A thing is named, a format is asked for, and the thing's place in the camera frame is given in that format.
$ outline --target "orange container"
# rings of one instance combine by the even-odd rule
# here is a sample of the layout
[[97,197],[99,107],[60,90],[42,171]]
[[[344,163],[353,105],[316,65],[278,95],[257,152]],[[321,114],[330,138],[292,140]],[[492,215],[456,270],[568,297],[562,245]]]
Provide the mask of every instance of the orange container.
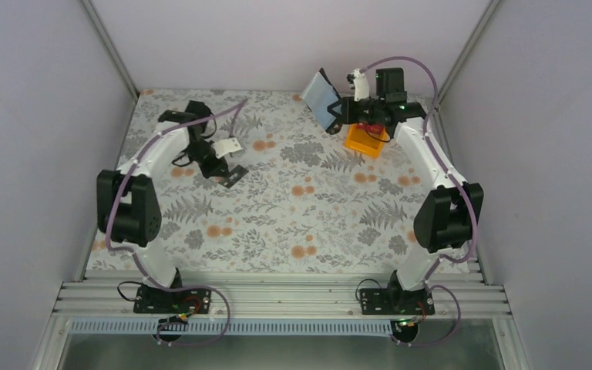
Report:
[[348,130],[348,136],[346,136],[344,146],[364,153],[367,156],[378,158],[382,147],[385,145],[382,141],[377,140],[378,138],[382,141],[389,139],[389,135],[382,125],[366,126],[366,123],[356,123],[355,125],[351,125],[351,128]]

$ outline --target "red item in orange box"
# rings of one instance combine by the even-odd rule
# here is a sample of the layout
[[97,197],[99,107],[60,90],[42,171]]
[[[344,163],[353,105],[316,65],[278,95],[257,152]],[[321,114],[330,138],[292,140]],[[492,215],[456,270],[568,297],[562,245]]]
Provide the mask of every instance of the red item in orange box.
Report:
[[357,125],[358,130],[360,129],[362,131],[369,131],[370,133],[375,134],[377,137],[380,137],[382,131],[385,129],[385,127],[379,123],[376,123],[375,125],[369,125],[367,123],[360,122]]

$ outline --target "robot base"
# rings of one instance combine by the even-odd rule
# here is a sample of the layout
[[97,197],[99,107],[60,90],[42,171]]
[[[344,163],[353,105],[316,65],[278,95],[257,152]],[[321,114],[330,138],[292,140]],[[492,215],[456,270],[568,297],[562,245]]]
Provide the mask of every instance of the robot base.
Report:
[[[180,272],[176,271],[171,288],[181,288],[182,280]],[[179,293],[169,293],[148,285],[142,285],[137,289],[133,312],[136,314],[182,314],[191,312],[194,314],[207,314],[210,311],[210,299],[212,292],[207,289],[190,289]]]
[[362,303],[362,315],[367,316],[394,316],[394,315],[425,315],[435,314],[435,305],[432,294],[425,289],[417,291],[402,292],[407,294],[406,299],[398,299],[395,304],[389,289],[365,288],[360,289],[360,301]]

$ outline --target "floral tablecloth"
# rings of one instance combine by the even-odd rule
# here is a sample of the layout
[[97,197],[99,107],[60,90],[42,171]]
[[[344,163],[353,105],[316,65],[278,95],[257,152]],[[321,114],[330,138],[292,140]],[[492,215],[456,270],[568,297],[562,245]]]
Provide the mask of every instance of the floral tablecloth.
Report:
[[[166,109],[190,100],[213,112],[248,99],[234,125],[245,148],[227,157],[249,173],[231,189],[194,163],[153,179],[163,214],[158,236],[177,267],[229,272],[390,272],[418,247],[412,221],[427,189],[395,143],[376,160],[329,136],[296,93],[148,89],[140,96],[119,163],[150,137]],[[227,137],[232,116],[213,140]],[[213,129],[212,123],[207,132]],[[135,269],[96,235],[89,269]],[[446,261],[439,272],[467,272]]]

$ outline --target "white wall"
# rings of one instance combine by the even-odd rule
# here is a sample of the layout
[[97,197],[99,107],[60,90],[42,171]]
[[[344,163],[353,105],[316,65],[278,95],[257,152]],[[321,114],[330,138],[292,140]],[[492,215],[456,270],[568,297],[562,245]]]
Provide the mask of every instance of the white wall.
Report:
[[592,2],[503,2],[442,104],[534,368],[592,368]]
[[0,1],[0,369],[31,366],[132,108],[78,1]]
[[[489,3],[92,2],[138,87],[284,91],[302,90],[321,67],[348,91],[346,74],[394,55],[421,59],[441,83]],[[406,68],[408,91],[432,95],[426,74]]]

